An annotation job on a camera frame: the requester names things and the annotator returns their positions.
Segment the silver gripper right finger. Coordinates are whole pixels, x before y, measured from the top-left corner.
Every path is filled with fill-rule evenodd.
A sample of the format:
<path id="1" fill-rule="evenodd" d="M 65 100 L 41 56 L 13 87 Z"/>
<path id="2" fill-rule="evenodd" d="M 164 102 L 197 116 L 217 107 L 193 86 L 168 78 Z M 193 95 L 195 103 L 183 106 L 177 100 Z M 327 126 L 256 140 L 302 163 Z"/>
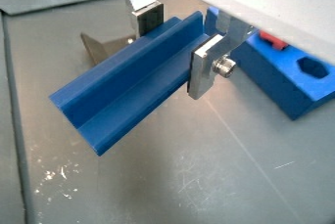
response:
<path id="1" fill-rule="evenodd" d="M 187 93 L 195 100 L 211 87 L 215 74 L 222 77 L 231 75 L 235 62 L 230 59 L 230 52 L 254 33 L 252 25 L 223 11 L 218 12 L 214 25 L 217 32 L 197 46 L 191 54 Z"/>

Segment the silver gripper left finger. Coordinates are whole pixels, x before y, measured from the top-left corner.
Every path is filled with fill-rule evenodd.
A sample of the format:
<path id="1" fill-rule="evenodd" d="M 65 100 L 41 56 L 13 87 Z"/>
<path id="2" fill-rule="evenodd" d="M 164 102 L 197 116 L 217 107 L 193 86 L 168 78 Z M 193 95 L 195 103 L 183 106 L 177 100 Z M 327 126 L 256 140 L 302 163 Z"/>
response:
<path id="1" fill-rule="evenodd" d="M 126 0 L 136 37 L 142 37 L 163 23 L 163 4 L 156 0 Z"/>

